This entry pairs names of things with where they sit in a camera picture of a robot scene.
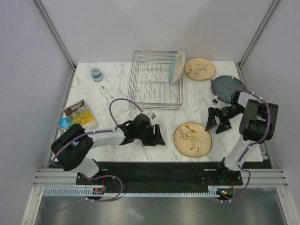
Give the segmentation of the cream plate with yellow bird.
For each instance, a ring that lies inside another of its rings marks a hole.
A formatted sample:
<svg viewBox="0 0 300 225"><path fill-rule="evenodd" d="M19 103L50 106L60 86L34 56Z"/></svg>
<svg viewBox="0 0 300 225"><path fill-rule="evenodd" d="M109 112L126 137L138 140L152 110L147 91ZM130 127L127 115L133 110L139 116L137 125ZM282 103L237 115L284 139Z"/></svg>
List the cream plate with yellow bird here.
<svg viewBox="0 0 300 225"><path fill-rule="evenodd" d="M174 144L182 155L198 158L209 153L212 138L205 127L199 123L184 123L174 132Z"/></svg>

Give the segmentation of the blue and cream plate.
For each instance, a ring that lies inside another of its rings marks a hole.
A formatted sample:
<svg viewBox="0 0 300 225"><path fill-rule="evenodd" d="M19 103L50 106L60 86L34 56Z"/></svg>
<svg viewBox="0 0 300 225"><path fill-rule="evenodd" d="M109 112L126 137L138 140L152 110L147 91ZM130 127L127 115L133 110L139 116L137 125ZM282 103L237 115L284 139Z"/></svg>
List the blue and cream plate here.
<svg viewBox="0 0 300 225"><path fill-rule="evenodd" d="M184 69L186 62L186 54L183 50L178 51L172 61L172 65L169 71L169 83L174 84L176 83Z"/></svg>

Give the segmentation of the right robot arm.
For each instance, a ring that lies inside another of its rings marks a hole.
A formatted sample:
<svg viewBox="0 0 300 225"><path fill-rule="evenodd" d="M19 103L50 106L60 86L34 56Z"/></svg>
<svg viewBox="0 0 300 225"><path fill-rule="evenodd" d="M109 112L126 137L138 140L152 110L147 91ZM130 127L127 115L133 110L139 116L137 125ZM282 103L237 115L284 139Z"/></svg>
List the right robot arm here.
<svg viewBox="0 0 300 225"><path fill-rule="evenodd" d="M270 140L275 132L279 106L268 103L253 92L235 91L231 95L231 105L222 109L209 107L206 131L213 128L216 134L231 129L230 119L242 115L239 126L240 137L233 150L218 163L211 172L219 185L241 185L241 171L251 150L264 141Z"/></svg>

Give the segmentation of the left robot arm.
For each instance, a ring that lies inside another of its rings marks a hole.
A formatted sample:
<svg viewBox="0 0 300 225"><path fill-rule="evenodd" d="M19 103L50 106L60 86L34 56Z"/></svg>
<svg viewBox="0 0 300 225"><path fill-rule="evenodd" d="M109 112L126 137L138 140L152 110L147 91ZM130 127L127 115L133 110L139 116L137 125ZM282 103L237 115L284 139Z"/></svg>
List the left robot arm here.
<svg viewBox="0 0 300 225"><path fill-rule="evenodd" d="M103 173L94 159L88 158L91 149L110 145L126 145L140 140L143 146L165 146L159 124L152 124L155 114L150 117L141 113L133 120L118 124L115 129L86 131L80 124L72 125L51 144L54 154L64 171L75 170L92 184L99 184Z"/></svg>

